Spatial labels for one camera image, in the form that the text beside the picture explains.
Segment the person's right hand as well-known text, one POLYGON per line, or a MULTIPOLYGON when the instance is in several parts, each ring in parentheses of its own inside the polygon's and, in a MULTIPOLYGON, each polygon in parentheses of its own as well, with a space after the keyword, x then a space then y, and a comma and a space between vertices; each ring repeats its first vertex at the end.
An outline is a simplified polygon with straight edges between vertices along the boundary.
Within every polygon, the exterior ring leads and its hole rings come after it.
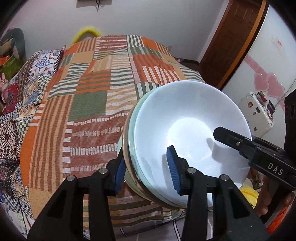
MULTIPOLYGON (((263 176, 262 181, 263 181, 263 185, 261 187, 261 191, 259 192, 257 203, 254 208, 259 217, 267 214, 268 206, 270 205, 273 199, 271 197, 271 183, 269 181, 269 178, 267 176, 263 176)), ((281 209, 290 206, 293 203, 294 198, 295 198, 294 191, 289 194, 286 194, 284 196, 284 200, 280 204, 281 209)))

